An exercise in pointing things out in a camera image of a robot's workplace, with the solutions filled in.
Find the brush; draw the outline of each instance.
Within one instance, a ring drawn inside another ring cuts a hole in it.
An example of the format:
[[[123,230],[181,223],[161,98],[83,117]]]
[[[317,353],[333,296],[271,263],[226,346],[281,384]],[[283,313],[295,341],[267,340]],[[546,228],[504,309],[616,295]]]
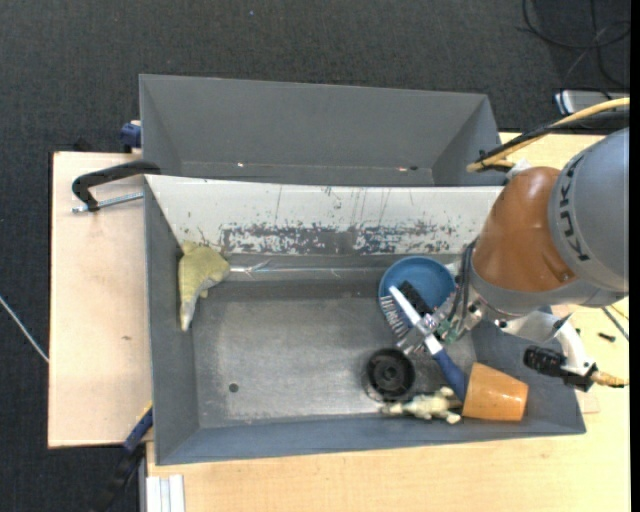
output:
[[[408,290],[409,286],[413,289],[409,283],[403,283],[402,285],[405,291]],[[382,310],[384,311],[385,317],[387,318],[387,322],[393,329],[393,332],[399,338],[403,338],[409,333],[410,329],[418,328],[424,336],[424,346],[426,346],[431,356],[438,363],[449,387],[451,387],[458,399],[464,402],[466,395],[465,376],[460,368],[458,368],[458,366],[449,357],[449,354],[444,350],[442,344],[433,335],[434,329],[439,324],[435,317],[442,315],[438,315],[436,312],[435,316],[429,313],[425,313],[421,316],[409,299],[407,299],[407,297],[397,287],[390,286],[389,293],[391,295],[380,297],[379,302]],[[446,301],[445,304],[438,309],[446,311],[447,308],[445,306]],[[404,340],[401,340],[398,345],[402,346],[403,341]]]

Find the cable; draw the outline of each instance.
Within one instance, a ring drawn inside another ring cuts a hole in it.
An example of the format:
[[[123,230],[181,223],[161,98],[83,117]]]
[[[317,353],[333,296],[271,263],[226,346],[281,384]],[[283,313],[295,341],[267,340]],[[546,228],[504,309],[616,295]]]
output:
[[[618,320],[616,319],[616,317],[614,317],[611,314],[611,311],[609,311],[606,307],[601,308],[602,311],[604,311],[604,314],[607,315],[607,318],[609,320],[611,320],[611,322],[613,323],[613,325],[615,325],[618,330],[622,333],[622,335],[627,338],[627,341],[629,341],[629,334],[627,333],[627,331],[624,330],[624,327],[622,327],[622,325],[620,324],[620,322],[618,322]]]
[[[629,98],[619,98],[616,100],[604,101],[597,105],[593,105],[591,107],[580,110],[575,114],[567,116],[563,119],[560,119],[559,121],[556,121],[551,125],[548,125],[548,127],[549,128],[551,127],[566,128],[565,125],[568,125],[573,121],[585,119],[595,114],[598,114],[600,112],[604,112],[606,110],[612,110],[618,107],[627,106],[629,104],[630,104]],[[476,160],[475,162],[469,164],[467,166],[467,172],[476,172],[480,170],[485,170],[495,165],[496,162],[503,160],[505,156],[510,155],[511,153],[515,153],[519,149],[522,149],[528,146],[529,144],[532,144],[533,142],[541,139],[547,134],[547,132],[548,131],[543,131],[541,135],[535,135],[535,136],[531,136],[529,133],[527,133],[519,137],[516,137],[515,139],[509,141],[508,143],[493,149],[490,153],[488,153],[489,156],[483,156],[480,159]]]
[[[534,27],[533,23],[531,23],[531,19],[529,18],[529,11],[527,9],[527,0],[522,0],[522,16],[524,18],[525,23],[527,24],[527,28],[529,29],[529,32],[531,32],[532,34],[538,36],[540,39],[542,39],[543,41],[545,41],[547,43],[550,43],[550,44],[553,44],[553,45],[556,45],[556,46],[560,46],[562,48],[569,48],[569,49],[572,49],[572,50],[593,50],[593,49],[604,48],[605,46],[610,46],[610,45],[612,45],[614,43],[617,43],[618,41],[622,41],[625,37],[627,37],[631,33],[631,22],[630,21],[626,21],[626,20],[614,21],[613,23],[610,23],[609,25],[604,27],[603,30],[606,31],[606,30],[609,30],[613,26],[622,25],[622,24],[629,25],[629,28],[624,33],[620,34],[619,36],[614,37],[610,41],[605,41],[604,43],[594,44],[594,41],[592,41],[588,45],[571,44],[571,43],[565,43],[564,41],[558,41],[557,39],[553,39],[553,38],[549,37],[548,35],[542,33],[536,27]]]
[[[567,91],[569,88],[561,88],[560,91]],[[581,91],[593,91],[602,95],[605,100],[614,99],[611,93],[606,89],[598,88],[598,87],[581,87]],[[564,114],[569,111],[569,107],[567,107],[567,103],[565,102],[565,98],[562,92],[556,95],[556,101],[558,102],[558,108]],[[561,126],[557,130],[552,129],[551,131],[561,131],[561,130],[588,130],[595,133],[607,134],[612,131],[618,129],[618,122],[621,121],[621,118],[624,117],[629,118],[629,110],[615,110],[613,112],[600,112],[599,114],[595,114],[587,120],[578,120],[572,121],[570,125]]]
[[[624,311],[619,310],[615,304],[611,304],[611,306],[609,306],[611,309],[613,309],[616,313],[618,313],[622,318],[624,318],[625,320],[629,320],[629,315],[627,315]]]
[[[600,39],[600,37],[606,32],[606,30],[607,29],[604,28],[600,32],[596,33],[596,35],[594,36],[592,41],[593,42],[597,42],[598,39]],[[578,55],[578,58],[573,62],[573,64],[571,64],[571,66],[569,66],[569,70],[565,73],[564,78],[562,79],[562,83],[566,83],[567,82],[567,78],[569,78],[569,75],[571,75],[571,73],[573,73],[573,70],[578,66],[578,64],[580,64],[582,59],[584,59],[592,49],[593,48],[587,48],[580,55]],[[598,54],[599,54],[600,53],[600,48],[596,48],[596,50],[598,51]]]
[[[464,320],[467,317],[467,307],[469,302],[469,273],[471,271],[471,257],[473,254],[473,248],[476,245],[476,240],[474,239],[462,253],[462,258],[460,261],[460,271],[458,273],[457,278],[457,288],[456,294],[453,299],[453,304],[451,305],[451,312],[447,317],[447,322],[451,322],[453,317],[458,310],[458,306],[460,305],[460,301],[462,300],[462,310],[460,311],[460,320],[458,321],[458,325],[462,326]]]
[[[122,445],[122,456],[105,488],[93,499],[89,512],[107,512],[116,498],[124,492],[145,454],[142,438],[153,426],[153,407],[149,405]]]
[[[38,354],[40,354],[40,357],[42,357],[42,359],[44,359],[47,364],[49,364],[49,357],[47,356],[47,354],[45,353],[44,350],[42,350],[42,347],[40,347],[40,345],[38,344],[38,342],[34,339],[33,336],[31,336],[31,334],[29,333],[29,331],[27,331],[27,328],[24,326],[24,324],[20,321],[20,319],[18,318],[18,315],[16,315],[13,310],[11,309],[11,307],[9,306],[9,304],[7,304],[7,302],[4,300],[4,298],[2,297],[2,295],[0,295],[0,303],[4,306],[4,308],[7,310],[7,313],[9,313],[9,316],[11,316],[11,318],[13,318],[14,322],[16,324],[18,324],[18,327],[20,327],[20,330],[23,332],[23,334],[27,337],[27,339],[29,340],[29,343],[31,343],[31,345],[33,346],[33,348],[36,349],[36,351],[38,352]]]
[[[600,112],[598,114],[594,114],[593,116],[591,116],[590,119],[594,120],[594,121],[611,121],[612,119],[619,119],[621,117],[629,117],[629,112],[628,111],[618,111],[618,112]],[[546,124],[546,125],[542,125],[534,130],[531,130],[527,133],[523,133],[521,135],[519,135],[518,137],[515,137],[514,139],[511,139],[509,142],[505,142],[503,145],[498,146],[497,148],[492,149],[491,151],[489,151],[488,153],[483,153],[481,156],[480,162],[482,165],[482,170],[487,170],[487,169],[493,169],[493,168],[511,168],[513,167],[513,162],[510,162],[509,160],[498,160],[497,162],[491,164],[491,165],[487,165],[487,164],[482,164],[482,162],[485,162],[489,157],[495,156],[498,153],[501,153],[503,150],[511,148],[513,146],[515,146],[516,144],[519,144],[521,142],[530,140],[530,139],[534,139],[534,138],[540,138],[543,135],[548,135],[549,133],[554,133],[554,132],[566,132],[568,130],[571,130],[573,128],[582,128],[584,127],[584,121],[581,119],[574,119],[573,121],[569,121],[567,123],[562,123],[562,124],[558,124],[558,125],[554,125],[554,124]]]
[[[609,386],[610,388],[624,388],[629,385],[629,379],[622,379],[606,372],[595,371],[591,374],[590,379],[601,386]]]
[[[596,4],[595,4],[594,0],[590,0],[589,1],[589,10],[591,12],[591,25],[593,26],[593,32],[597,33],[598,32],[598,23],[596,22]],[[629,23],[629,30],[627,31],[626,34],[630,33],[630,31],[631,31],[631,23]],[[600,73],[602,73],[603,76],[607,80],[609,80],[610,82],[614,83],[618,87],[624,88],[625,87],[624,84],[622,82],[616,80],[615,78],[613,78],[609,74],[609,72],[606,70],[606,68],[604,67],[604,62],[602,61],[602,52],[601,52],[601,50],[602,50],[602,47],[600,47],[600,46],[596,47],[596,58],[597,58],[597,61],[598,61],[598,68],[600,69]]]

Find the black wheel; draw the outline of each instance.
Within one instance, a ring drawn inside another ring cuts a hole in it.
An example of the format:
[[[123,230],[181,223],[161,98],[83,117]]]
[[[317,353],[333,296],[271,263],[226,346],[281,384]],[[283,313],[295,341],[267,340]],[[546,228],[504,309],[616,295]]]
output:
[[[405,395],[416,378],[409,358],[393,348],[374,353],[367,363],[366,375],[370,388],[383,400],[394,400]]]

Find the black cable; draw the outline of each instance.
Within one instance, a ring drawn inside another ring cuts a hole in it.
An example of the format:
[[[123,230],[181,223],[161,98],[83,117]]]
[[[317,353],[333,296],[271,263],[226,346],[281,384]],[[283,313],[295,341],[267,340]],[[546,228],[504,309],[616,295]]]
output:
[[[451,311],[449,312],[449,316],[447,317],[447,322],[451,322],[453,320],[453,316],[456,314],[456,310],[458,309],[458,305],[460,304],[460,296],[462,295],[462,285],[463,275],[464,275],[464,254],[462,255],[462,259],[460,261],[460,272],[458,272],[457,282],[456,282],[456,294],[453,297],[453,304],[451,305]]]
[[[618,320],[616,319],[616,317],[613,316],[613,314],[611,313],[611,311],[609,311],[606,307],[601,308],[602,311],[604,311],[604,314],[607,315],[607,318],[609,320],[611,320],[611,322],[613,323],[613,325],[615,325],[618,330],[622,333],[622,335],[627,338],[627,341],[629,341],[629,334],[627,333],[627,331],[624,330],[624,328],[622,327],[622,325],[620,324],[620,322],[618,322]]]
[[[596,21],[596,4],[594,0],[589,0],[589,10],[591,12],[591,26],[593,27],[593,32],[598,33],[598,22]],[[598,61],[598,68],[600,69],[600,73],[602,73],[602,75],[611,83],[617,85],[618,87],[625,88],[624,84],[613,78],[605,68],[604,62],[602,60],[601,50],[602,47],[600,46],[596,48],[596,58]]]
[[[604,30],[608,30],[613,26],[621,25],[621,24],[629,25],[629,28],[624,33],[614,37],[610,41],[605,41],[603,43],[597,43],[597,44],[594,44],[594,42],[592,41],[588,45],[566,43],[564,41],[559,41],[557,39],[553,39],[549,37],[548,35],[544,34],[543,32],[541,32],[540,30],[538,30],[536,27],[533,26],[533,23],[531,23],[531,19],[529,18],[529,11],[527,10],[527,0],[522,0],[522,16],[524,18],[525,23],[527,24],[527,28],[529,32],[533,33],[534,35],[538,36],[540,39],[542,39],[543,41],[549,44],[560,46],[561,48],[569,48],[572,50],[592,50],[596,48],[604,48],[605,46],[610,46],[614,43],[622,41],[625,37],[627,37],[631,33],[631,22],[627,20],[619,20],[619,21],[614,21],[610,23],[604,28]]]
[[[122,445],[122,455],[107,485],[93,499],[89,512],[107,512],[124,492],[145,454],[142,438],[153,425],[153,409],[149,407]]]
[[[596,33],[596,35],[593,37],[592,41],[595,43],[598,41],[598,39],[600,39],[600,37],[602,37],[602,35],[606,32],[606,28],[602,29],[600,32]],[[587,48],[586,50],[584,50],[580,55],[578,55],[578,58],[576,60],[573,61],[573,64],[571,64],[571,66],[569,66],[569,70],[565,73],[564,78],[562,79],[562,83],[566,83],[567,79],[569,78],[569,75],[571,75],[571,73],[573,73],[573,70],[576,69],[576,67],[578,67],[578,64],[580,64],[580,62],[582,61],[582,59],[584,59],[589,52],[593,50],[593,48]]]
[[[594,114],[593,116],[590,116],[588,119],[590,121],[610,121],[612,119],[622,119],[628,116],[629,116],[628,110],[627,111],[621,110],[621,111],[613,111],[613,112],[600,112],[598,114]],[[568,122],[554,121],[552,123],[541,125],[538,128],[534,128],[529,132],[523,133],[522,135],[519,135],[514,139],[511,139],[509,142],[505,142],[504,144],[492,149],[491,151],[483,153],[473,163],[481,162],[482,160],[491,158],[492,156],[497,155],[498,153],[502,153],[504,150],[512,148],[513,146],[521,144],[522,142],[526,142],[528,140],[541,137],[542,135],[547,135],[548,133],[564,132],[567,130],[572,130],[574,128],[584,127],[584,121],[585,119],[576,119],[574,121],[568,121]],[[485,168],[479,169],[478,172],[483,172],[488,169],[497,169],[497,170],[506,169],[507,171],[509,170],[509,168],[506,168],[504,166],[488,164]]]
[[[609,91],[605,89],[601,89],[599,87],[580,87],[581,91],[593,91],[602,94],[605,101],[613,100],[613,96],[609,93]],[[558,93],[556,97],[556,101],[558,102],[558,108],[565,115],[569,115],[569,109],[567,108],[567,104],[565,103],[564,97],[562,93]],[[629,111],[612,111],[612,112],[600,112],[597,115],[586,117],[584,119],[579,119],[574,122],[571,122],[570,125],[560,126],[558,128],[558,132],[568,131],[569,133],[576,133],[578,130],[581,131],[591,131],[597,132],[601,134],[607,134],[613,132],[618,129],[617,122],[622,120],[622,118],[629,118]]]
[[[469,282],[471,281],[471,257],[473,256],[473,248],[476,245],[476,240],[471,242],[465,250],[465,278],[463,281],[463,296],[462,296],[462,315],[460,316],[460,324],[464,327],[464,321],[467,318],[467,311],[469,309]]]

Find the orange cup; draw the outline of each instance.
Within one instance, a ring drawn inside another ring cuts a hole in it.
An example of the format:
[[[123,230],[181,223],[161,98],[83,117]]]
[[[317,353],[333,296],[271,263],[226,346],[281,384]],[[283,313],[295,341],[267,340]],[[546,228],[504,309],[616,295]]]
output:
[[[494,421],[520,421],[529,386],[482,363],[473,363],[462,416]]]

